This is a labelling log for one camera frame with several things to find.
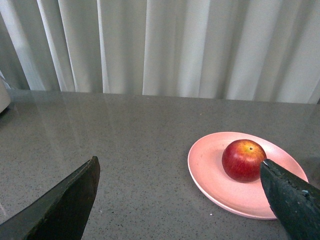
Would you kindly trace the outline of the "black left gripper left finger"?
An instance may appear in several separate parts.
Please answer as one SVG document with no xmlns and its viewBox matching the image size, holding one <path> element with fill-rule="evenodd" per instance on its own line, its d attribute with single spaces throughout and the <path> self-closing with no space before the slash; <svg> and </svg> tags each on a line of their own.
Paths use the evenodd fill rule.
<svg viewBox="0 0 320 240">
<path fill-rule="evenodd" d="M 96 156 L 0 225 L 2 240 L 80 240 L 100 179 Z"/>
</svg>

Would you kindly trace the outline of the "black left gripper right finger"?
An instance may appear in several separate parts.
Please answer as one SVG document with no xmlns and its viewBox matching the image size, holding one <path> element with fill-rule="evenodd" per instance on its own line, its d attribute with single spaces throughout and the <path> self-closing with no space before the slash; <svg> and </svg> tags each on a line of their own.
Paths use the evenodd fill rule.
<svg viewBox="0 0 320 240">
<path fill-rule="evenodd" d="M 320 190 L 270 159 L 260 164 L 270 208 L 291 240 L 320 238 Z"/>
</svg>

